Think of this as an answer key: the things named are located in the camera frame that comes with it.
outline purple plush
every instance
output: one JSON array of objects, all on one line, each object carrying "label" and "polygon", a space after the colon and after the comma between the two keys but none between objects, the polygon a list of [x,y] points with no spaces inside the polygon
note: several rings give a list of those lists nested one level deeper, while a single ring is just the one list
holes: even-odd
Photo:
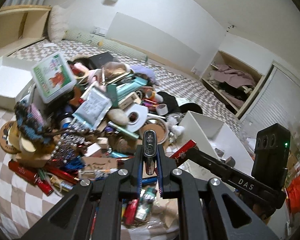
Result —
[{"label": "purple plush", "polygon": [[148,85],[154,84],[154,85],[159,86],[158,81],[155,79],[155,73],[153,72],[152,69],[146,68],[142,65],[131,65],[130,68],[133,70],[133,72],[137,76],[139,76],[145,80],[148,80]]}]

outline pile of clutter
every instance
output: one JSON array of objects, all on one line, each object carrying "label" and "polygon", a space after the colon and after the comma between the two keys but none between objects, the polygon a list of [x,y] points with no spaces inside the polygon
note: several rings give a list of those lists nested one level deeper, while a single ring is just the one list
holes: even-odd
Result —
[{"label": "pile of clutter", "polygon": [[[32,75],[35,83],[15,105],[16,121],[2,127],[0,144],[15,154],[9,168],[46,195],[62,195],[81,179],[104,179],[117,171],[133,158],[146,130],[154,130],[167,147],[183,133],[178,123],[190,110],[156,91],[151,69],[116,62],[108,52],[69,61],[57,52],[37,63]],[[130,203],[127,212],[131,205],[149,211],[155,195],[154,187],[148,188],[147,201]],[[133,214],[126,224],[138,217],[136,209]]]}]

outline pink clothing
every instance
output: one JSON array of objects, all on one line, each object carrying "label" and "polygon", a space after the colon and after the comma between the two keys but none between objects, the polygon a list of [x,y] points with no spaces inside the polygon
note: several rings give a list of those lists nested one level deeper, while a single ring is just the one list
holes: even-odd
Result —
[{"label": "pink clothing", "polygon": [[217,67],[219,69],[215,71],[213,78],[219,82],[226,82],[234,88],[256,85],[253,77],[248,73],[231,68],[228,65],[217,65]]}]

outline plastic container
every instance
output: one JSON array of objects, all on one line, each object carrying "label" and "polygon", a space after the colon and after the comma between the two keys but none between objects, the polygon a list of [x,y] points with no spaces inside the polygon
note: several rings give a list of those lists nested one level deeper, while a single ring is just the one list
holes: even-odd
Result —
[{"label": "plastic container", "polygon": [[34,65],[31,73],[39,95],[46,104],[71,91],[76,84],[75,76],[61,52],[56,52]]}]

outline colorful packaging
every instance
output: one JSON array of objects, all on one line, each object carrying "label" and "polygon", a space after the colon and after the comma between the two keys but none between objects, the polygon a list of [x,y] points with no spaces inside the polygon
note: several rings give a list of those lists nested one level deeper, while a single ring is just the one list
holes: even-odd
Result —
[{"label": "colorful packaging", "polygon": [[60,52],[37,63],[31,72],[42,101],[46,104],[71,91],[76,84],[75,76]]},{"label": "colorful packaging", "polygon": [[149,187],[146,192],[140,197],[135,219],[139,222],[146,221],[147,215],[150,213],[157,190]]}]

